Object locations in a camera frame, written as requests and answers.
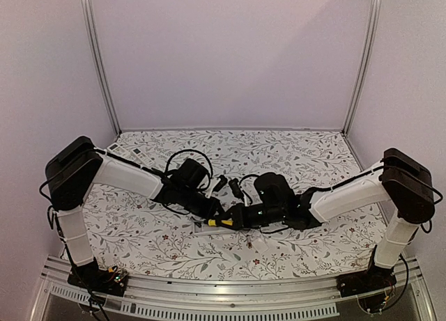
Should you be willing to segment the yellow handled screwdriver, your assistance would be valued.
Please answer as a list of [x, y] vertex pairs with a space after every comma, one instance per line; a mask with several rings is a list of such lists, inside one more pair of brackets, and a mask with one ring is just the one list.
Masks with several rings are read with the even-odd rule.
[[232, 220], [207, 219], [203, 222], [210, 227], [232, 227], [233, 225]]

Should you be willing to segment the white battery cover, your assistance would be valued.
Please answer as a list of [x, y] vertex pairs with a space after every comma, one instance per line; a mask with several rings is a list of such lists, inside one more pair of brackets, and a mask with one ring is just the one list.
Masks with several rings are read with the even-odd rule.
[[263, 240], [254, 240], [252, 246], [258, 253], [265, 253], [269, 249], [268, 244]]

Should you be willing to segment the white remote control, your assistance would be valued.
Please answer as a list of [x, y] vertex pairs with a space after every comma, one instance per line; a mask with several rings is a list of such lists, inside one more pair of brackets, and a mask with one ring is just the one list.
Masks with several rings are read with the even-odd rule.
[[204, 235], [228, 235], [234, 233], [234, 230], [230, 230], [224, 227], [211, 227], [201, 221], [195, 221], [192, 226], [192, 234], [196, 236]]

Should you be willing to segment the long white remote with buttons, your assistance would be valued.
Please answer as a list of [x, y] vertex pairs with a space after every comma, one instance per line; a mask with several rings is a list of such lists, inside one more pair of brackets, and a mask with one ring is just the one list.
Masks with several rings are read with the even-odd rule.
[[131, 150], [131, 153], [137, 158], [137, 161], [146, 168], [152, 168], [154, 163], [153, 160], [139, 148], [134, 148]]

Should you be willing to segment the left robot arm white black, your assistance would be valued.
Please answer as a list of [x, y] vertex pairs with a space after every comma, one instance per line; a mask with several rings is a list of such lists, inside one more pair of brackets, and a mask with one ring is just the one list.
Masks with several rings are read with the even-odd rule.
[[45, 175], [61, 239], [78, 266], [77, 278], [89, 289], [99, 288], [104, 281], [102, 271], [92, 265], [95, 257], [83, 217], [94, 184], [130, 191], [161, 205], [179, 205], [205, 220], [224, 212], [220, 201], [201, 186], [203, 179], [212, 179], [213, 171], [197, 161], [186, 159], [178, 169], [160, 171], [96, 148], [87, 136], [78, 137], [53, 157]]

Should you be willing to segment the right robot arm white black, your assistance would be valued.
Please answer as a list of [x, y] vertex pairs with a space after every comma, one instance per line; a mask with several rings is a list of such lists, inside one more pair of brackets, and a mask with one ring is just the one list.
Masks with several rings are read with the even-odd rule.
[[209, 224], [241, 230], [281, 222], [307, 230], [358, 208], [392, 204], [394, 213], [374, 249], [372, 266], [360, 276], [365, 290], [375, 290], [386, 281], [387, 269], [395, 266], [418, 228], [432, 219], [438, 196], [430, 170], [396, 148], [387, 149], [367, 170], [330, 187], [310, 187], [297, 194], [284, 176], [264, 173], [254, 188], [259, 204], [238, 203]]

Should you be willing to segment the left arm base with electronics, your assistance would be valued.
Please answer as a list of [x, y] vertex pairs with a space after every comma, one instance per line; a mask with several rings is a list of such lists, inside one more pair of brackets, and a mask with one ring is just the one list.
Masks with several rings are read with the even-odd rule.
[[92, 292], [123, 297], [128, 284], [128, 271], [116, 265], [102, 269], [94, 258], [93, 262], [89, 264], [82, 266], [73, 265], [68, 277], [68, 283]]

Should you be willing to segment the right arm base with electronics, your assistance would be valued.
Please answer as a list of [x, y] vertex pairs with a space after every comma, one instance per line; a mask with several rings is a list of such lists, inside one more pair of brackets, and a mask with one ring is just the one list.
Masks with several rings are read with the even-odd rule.
[[384, 311], [390, 300], [390, 295], [384, 293], [384, 289], [392, 288], [397, 280], [393, 267], [380, 267], [371, 258], [365, 270], [339, 275], [336, 282], [342, 297], [352, 297], [380, 290], [380, 293], [376, 295], [361, 297], [357, 301], [363, 311], [374, 314]]

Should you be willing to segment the small white remote far left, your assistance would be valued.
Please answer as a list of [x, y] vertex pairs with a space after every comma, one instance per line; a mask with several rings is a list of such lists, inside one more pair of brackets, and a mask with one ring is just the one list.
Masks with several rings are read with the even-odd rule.
[[130, 152], [121, 145], [119, 145], [118, 143], [113, 143], [110, 146], [108, 146], [107, 152], [118, 155], [120, 157], [127, 157], [128, 155], [130, 155]]

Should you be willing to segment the floral patterned table mat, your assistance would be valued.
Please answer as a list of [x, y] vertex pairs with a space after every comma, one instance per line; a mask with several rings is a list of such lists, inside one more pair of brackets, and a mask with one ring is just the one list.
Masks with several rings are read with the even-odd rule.
[[[254, 176], [283, 175], [295, 192], [335, 185], [360, 172], [337, 132], [154, 131], [128, 132], [117, 143], [143, 150], [153, 167], [176, 168], [190, 157], [215, 176], [240, 178], [258, 200]], [[228, 235], [192, 234], [192, 220], [177, 206], [165, 209], [140, 195], [106, 185], [92, 188], [84, 220], [99, 266], [133, 274], [200, 280], [276, 280], [354, 272], [367, 267], [385, 231], [378, 206], [342, 214], [306, 231], [263, 230]], [[269, 249], [247, 248], [246, 236]]]

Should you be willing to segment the left aluminium frame post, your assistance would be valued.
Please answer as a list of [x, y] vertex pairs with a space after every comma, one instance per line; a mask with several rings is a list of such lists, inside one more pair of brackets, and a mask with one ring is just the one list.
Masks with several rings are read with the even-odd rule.
[[82, 11], [84, 16], [84, 22], [86, 27], [86, 34], [89, 41], [93, 64], [95, 72], [98, 78], [98, 84], [102, 94], [102, 99], [105, 105], [111, 127], [116, 136], [119, 136], [122, 132], [120, 123], [118, 121], [118, 114], [116, 107], [112, 99], [112, 94], [107, 80], [107, 74], [105, 65], [102, 59], [102, 53], [100, 51], [100, 43], [98, 39], [98, 32], [95, 25], [95, 18], [93, 12], [92, 0], [81, 0]]

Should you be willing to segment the aluminium frame post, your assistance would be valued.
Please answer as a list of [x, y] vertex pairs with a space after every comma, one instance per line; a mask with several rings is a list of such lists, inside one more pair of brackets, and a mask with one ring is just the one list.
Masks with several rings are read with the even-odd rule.
[[365, 80], [367, 77], [367, 71], [369, 68], [369, 63], [374, 48], [374, 40], [376, 38], [376, 31], [379, 23], [381, 2], [382, 0], [371, 0], [370, 3], [369, 16], [367, 20], [367, 28], [365, 31], [365, 39], [362, 48], [360, 64], [353, 86], [351, 101], [348, 106], [344, 126], [342, 128], [342, 132], [345, 137], [348, 137], [353, 128], [355, 115], [360, 103], [362, 90], [364, 88]]
[[86, 27], [86, 34], [89, 41], [93, 64], [95, 72], [98, 78], [98, 84], [102, 94], [102, 99], [105, 105], [111, 127], [116, 136], [119, 136], [122, 132], [120, 123], [118, 121], [118, 114], [116, 107], [112, 99], [112, 94], [107, 80], [107, 74], [105, 65], [102, 59], [102, 53], [100, 51], [100, 43], [98, 39], [98, 32], [95, 25], [95, 18], [93, 12], [92, 0], [81, 0], [82, 11], [84, 16], [84, 22]]

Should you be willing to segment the right aluminium frame post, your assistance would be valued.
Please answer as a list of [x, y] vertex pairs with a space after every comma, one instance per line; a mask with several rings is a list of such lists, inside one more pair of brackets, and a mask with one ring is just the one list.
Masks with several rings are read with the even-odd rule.
[[348, 106], [344, 126], [342, 128], [342, 132], [345, 137], [348, 137], [353, 128], [355, 115], [360, 103], [362, 90], [364, 88], [365, 80], [367, 77], [367, 71], [369, 68], [369, 63], [374, 48], [374, 40], [376, 38], [376, 31], [379, 23], [381, 2], [382, 0], [371, 0], [370, 3], [369, 16], [367, 20], [367, 28], [365, 31], [365, 39], [362, 48], [360, 64], [353, 86], [351, 101]]

